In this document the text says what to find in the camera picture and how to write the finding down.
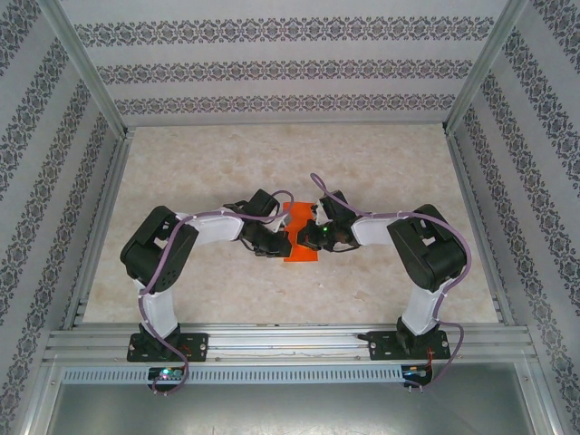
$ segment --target floor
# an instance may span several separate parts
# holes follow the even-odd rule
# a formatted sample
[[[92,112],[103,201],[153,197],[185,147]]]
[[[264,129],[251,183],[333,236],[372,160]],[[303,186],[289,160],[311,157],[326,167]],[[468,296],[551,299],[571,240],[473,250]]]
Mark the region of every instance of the floor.
[[[313,171],[361,209],[435,205],[474,255],[441,319],[498,320],[440,125],[296,124],[138,128],[84,321],[140,320],[119,253],[157,205],[194,213],[249,199],[260,188],[315,202],[321,192]],[[174,288],[181,322],[393,323],[411,280],[391,246],[284,263],[254,257],[239,242],[218,242],[194,248]]]

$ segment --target bracket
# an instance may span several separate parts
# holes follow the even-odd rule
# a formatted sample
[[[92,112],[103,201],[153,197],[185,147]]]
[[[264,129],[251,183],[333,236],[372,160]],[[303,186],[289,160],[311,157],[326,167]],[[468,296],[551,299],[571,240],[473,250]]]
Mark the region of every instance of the bracket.
[[[359,333],[357,338],[369,343],[369,355],[372,361],[427,360],[428,351],[433,351],[434,360],[448,360],[451,356],[450,345],[445,331],[437,331],[433,337],[406,353],[397,341],[396,331],[370,331]]]
[[[204,363],[208,355],[209,335],[206,333],[181,333],[176,331],[165,339],[187,357],[190,363]],[[161,343],[148,339],[143,330],[130,337],[127,350],[129,363],[180,362],[180,358]]]

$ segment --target purple cable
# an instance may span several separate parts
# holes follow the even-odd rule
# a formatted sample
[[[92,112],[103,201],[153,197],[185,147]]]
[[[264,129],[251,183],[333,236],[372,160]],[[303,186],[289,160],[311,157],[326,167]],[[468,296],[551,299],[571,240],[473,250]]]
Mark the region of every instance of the purple cable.
[[[290,209],[294,206],[295,201],[294,201],[294,195],[292,193],[290,193],[288,190],[283,190],[283,189],[278,190],[272,196],[275,197],[276,195],[279,195],[281,193],[284,193],[288,197],[290,197],[290,204],[289,204],[288,208],[286,209],[286,211],[283,211],[282,213],[278,213],[276,215],[268,216],[268,217],[260,217],[260,216],[244,215],[241,213],[234,213],[233,211],[221,211],[221,210],[204,211],[202,213],[198,213],[197,215],[189,215],[189,216],[184,217],[183,219],[180,220],[180,222],[178,222],[178,224],[171,231],[171,235],[169,236],[169,239],[167,241],[167,245],[165,245],[165,247],[163,248],[163,253],[161,254],[161,259],[159,260],[159,264],[157,265],[157,269],[155,269],[155,273],[151,277],[151,280],[149,281],[147,286],[139,292],[139,311],[140,311],[141,317],[143,319],[143,322],[145,322],[145,324],[147,325],[147,329],[149,330],[151,335],[153,335],[161,344],[163,344],[166,348],[168,348],[170,351],[175,353],[184,364],[184,372],[183,372],[183,376],[181,378],[181,382],[178,383],[171,390],[163,392],[164,396],[169,396],[170,394],[177,392],[178,390],[180,390],[183,387],[183,385],[185,385],[185,382],[188,380],[188,377],[189,377],[189,361],[188,361],[188,358],[182,352],[180,352],[178,349],[173,347],[171,344],[167,343],[163,339],[163,337],[161,337],[160,334],[151,326],[150,319],[147,316],[147,313],[145,312],[145,305],[143,303],[143,296],[148,295],[151,292],[151,289],[157,283],[157,280],[160,278],[161,271],[163,270],[163,267],[165,266],[165,263],[167,262],[167,258],[169,256],[169,251],[171,250],[171,247],[173,246],[173,243],[175,242],[175,237],[177,236],[179,229],[181,227],[183,227],[187,222],[189,222],[190,220],[192,220],[194,218],[203,218],[206,216],[229,216],[232,218],[257,220],[260,222],[267,222],[267,221],[272,221],[272,220],[275,220],[278,218],[283,218],[288,213],[290,213]],[[158,380],[159,380],[159,377],[155,378],[155,380],[153,381],[153,385],[151,385],[151,389],[153,390],[153,393],[155,393],[155,394],[157,394],[159,392],[155,388]]]
[[[443,376],[443,374],[445,374],[445,372],[449,369],[449,367],[451,366],[451,363],[453,363],[453,360],[455,360],[455,357],[457,356],[457,354],[459,352],[459,348],[463,344],[463,339],[465,337],[465,330],[463,329],[463,326],[461,326],[460,324],[453,323],[453,322],[443,322],[438,318],[438,314],[439,314],[439,309],[441,308],[441,305],[443,304],[443,300],[445,299],[449,290],[451,288],[455,287],[456,285],[458,285],[461,281],[463,281],[463,279],[467,276],[467,274],[469,273],[469,270],[471,269],[471,262],[472,262],[471,249],[469,249],[469,245],[468,245],[467,240],[465,239],[464,236],[462,236],[460,234],[460,232],[457,229],[452,227],[450,224],[448,224],[447,222],[443,222],[442,220],[437,219],[436,217],[433,217],[433,216],[423,215],[421,213],[415,213],[413,211],[398,212],[398,213],[371,213],[368,211],[361,211],[358,208],[351,206],[350,204],[342,201],[340,198],[333,195],[328,190],[328,188],[326,188],[326,185],[324,184],[323,179],[321,179],[318,175],[311,173],[310,178],[312,179],[314,184],[316,186],[318,186],[318,188],[320,188],[320,190],[322,192],[324,192],[324,194],[326,196],[334,199],[336,202],[338,202],[343,207],[348,208],[353,213],[355,213],[357,216],[363,216],[366,218],[388,218],[388,219],[390,219],[390,218],[419,218],[422,220],[429,220],[429,222],[433,222],[434,224],[437,224],[440,227],[444,227],[445,229],[447,229],[463,245],[463,249],[465,250],[465,256],[467,258],[465,267],[463,268],[463,271],[461,272],[461,274],[451,284],[449,284],[447,287],[445,287],[441,291],[441,295],[437,299],[437,303],[435,304],[435,307],[433,308],[433,317],[435,318],[436,322],[438,322],[439,324],[442,324],[444,326],[453,326],[453,327],[456,327],[459,329],[459,340],[457,342],[457,346],[455,346],[455,349],[451,353],[451,356],[449,357],[449,359],[447,360],[447,362],[445,363],[443,368],[440,370],[437,377],[434,380],[432,380],[425,388],[431,386],[435,381],[437,381],[441,376]]]

